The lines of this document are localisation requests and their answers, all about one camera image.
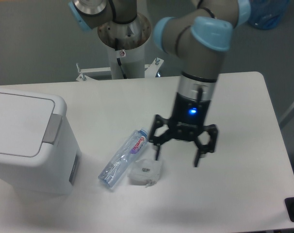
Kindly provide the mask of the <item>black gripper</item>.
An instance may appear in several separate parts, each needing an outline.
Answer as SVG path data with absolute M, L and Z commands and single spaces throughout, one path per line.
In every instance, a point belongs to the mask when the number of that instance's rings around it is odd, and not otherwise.
M 159 159 L 162 144 L 171 139 L 194 141 L 197 147 L 194 167 L 198 167 L 200 159 L 205 154 L 214 153 L 218 128 L 215 124 L 204 125 L 210 103 L 209 100 L 197 101 L 177 93 L 170 119 L 163 118 L 158 114 L 154 116 L 148 141 L 155 148 L 155 160 Z M 161 135 L 156 135 L 156 131 L 163 126 L 167 126 L 168 129 Z M 207 133 L 209 136 L 209 141 L 206 144 L 202 144 L 199 139 L 203 133 Z

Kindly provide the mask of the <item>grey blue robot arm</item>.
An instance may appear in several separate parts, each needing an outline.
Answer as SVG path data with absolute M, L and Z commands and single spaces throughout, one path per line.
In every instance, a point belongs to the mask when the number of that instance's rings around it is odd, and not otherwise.
M 68 6 L 84 31 L 96 29 L 109 53 L 113 79 L 145 76 L 144 45 L 152 38 L 184 63 L 170 118 L 156 115 L 149 141 L 160 151 L 171 139 L 194 142 L 194 166 L 215 151 L 218 128 L 204 121 L 234 28 L 248 21 L 248 0 L 196 0 L 183 17 L 165 17 L 152 27 L 135 0 L 72 0 Z

